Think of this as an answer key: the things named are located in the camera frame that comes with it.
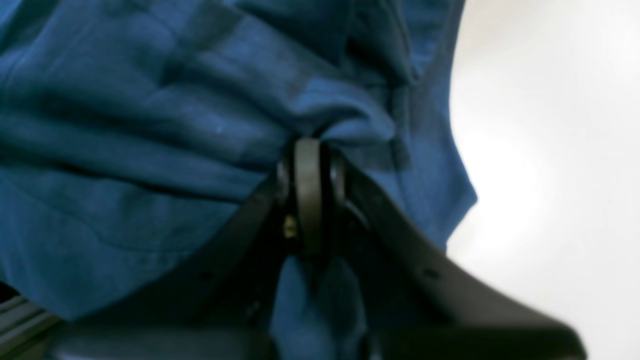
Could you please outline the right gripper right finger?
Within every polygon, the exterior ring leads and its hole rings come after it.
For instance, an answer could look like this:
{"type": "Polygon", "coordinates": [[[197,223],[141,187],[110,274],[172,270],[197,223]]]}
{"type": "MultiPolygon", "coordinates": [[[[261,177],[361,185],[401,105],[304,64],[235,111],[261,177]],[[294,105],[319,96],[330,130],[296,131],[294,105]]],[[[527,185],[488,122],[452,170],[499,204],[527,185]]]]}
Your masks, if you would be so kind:
{"type": "Polygon", "coordinates": [[[361,360],[585,360],[578,334],[464,271],[374,180],[322,147],[331,250],[352,268],[366,329],[361,360]]]}

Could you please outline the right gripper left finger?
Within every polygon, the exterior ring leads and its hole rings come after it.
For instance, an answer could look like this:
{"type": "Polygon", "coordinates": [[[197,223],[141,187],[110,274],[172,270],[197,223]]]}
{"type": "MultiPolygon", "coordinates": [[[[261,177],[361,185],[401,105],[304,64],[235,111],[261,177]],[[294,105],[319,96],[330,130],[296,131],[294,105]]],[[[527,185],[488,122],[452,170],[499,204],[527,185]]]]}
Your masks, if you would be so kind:
{"type": "Polygon", "coordinates": [[[70,325],[53,360],[278,360],[268,322],[290,255],[323,248],[322,145],[291,152],[213,239],[162,278],[70,325]]]}

